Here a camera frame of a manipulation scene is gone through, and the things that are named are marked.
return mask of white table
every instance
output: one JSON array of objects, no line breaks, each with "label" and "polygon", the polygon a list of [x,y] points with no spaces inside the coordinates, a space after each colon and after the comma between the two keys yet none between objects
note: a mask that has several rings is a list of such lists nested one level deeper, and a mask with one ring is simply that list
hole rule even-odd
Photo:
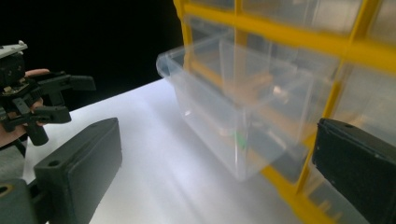
[{"label": "white table", "polygon": [[117,117],[123,163],[91,223],[301,223],[261,175],[238,182],[183,121],[165,80],[82,107],[28,142],[23,178],[89,124]]}]

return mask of dark backdrop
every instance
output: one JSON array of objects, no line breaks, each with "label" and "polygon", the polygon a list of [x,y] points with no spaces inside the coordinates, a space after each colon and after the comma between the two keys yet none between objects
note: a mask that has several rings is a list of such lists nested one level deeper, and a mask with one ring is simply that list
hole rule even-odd
[{"label": "dark backdrop", "polygon": [[24,41],[26,70],[94,78],[96,91],[63,91],[70,110],[160,79],[158,54],[182,45],[172,0],[2,0],[0,8],[0,45]]}]

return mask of white surface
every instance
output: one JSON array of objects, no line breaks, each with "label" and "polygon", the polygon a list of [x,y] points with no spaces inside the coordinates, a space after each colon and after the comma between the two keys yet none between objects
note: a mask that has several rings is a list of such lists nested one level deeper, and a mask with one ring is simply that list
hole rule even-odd
[{"label": "white surface", "polygon": [[73,111],[45,126],[49,142],[28,143],[24,178],[33,166],[91,123],[117,117],[123,163],[91,223],[300,223],[261,176],[238,182],[179,115],[165,80]]}]

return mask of human hand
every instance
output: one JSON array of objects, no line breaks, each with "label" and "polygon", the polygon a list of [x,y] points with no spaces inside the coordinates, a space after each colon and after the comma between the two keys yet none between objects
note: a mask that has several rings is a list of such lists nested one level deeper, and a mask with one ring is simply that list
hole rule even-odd
[{"label": "human hand", "polygon": [[[33,76],[33,75],[44,75],[46,73],[48,73],[50,70],[45,69],[45,68],[41,68],[41,69],[34,69],[34,70],[30,70],[27,71],[25,73],[26,77],[29,76]],[[35,102],[30,109],[33,111],[34,109],[36,109],[39,106],[43,105],[43,99],[40,98],[40,100],[38,100],[37,102]],[[13,132],[6,132],[6,130],[4,130],[3,126],[0,125],[0,147],[5,146],[6,144],[9,144],[11,142],[13,142],[14,140],[20,138],[21,136],[23,136],[26,133],[23,125],[17,126],[15,127],[15,130]]]}]

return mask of yellow plastic organizer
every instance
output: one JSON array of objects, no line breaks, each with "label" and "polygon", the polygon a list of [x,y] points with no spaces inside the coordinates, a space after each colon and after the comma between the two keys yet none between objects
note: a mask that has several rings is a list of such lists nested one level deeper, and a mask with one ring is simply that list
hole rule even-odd
[{"label": "yellow plastic organizer", "polygon": [[367,223],[312,164],[320,118],[396,146],[396,0],[174,0],[184,48],[157,68],[240,180],[262,174],[304,223]]}]

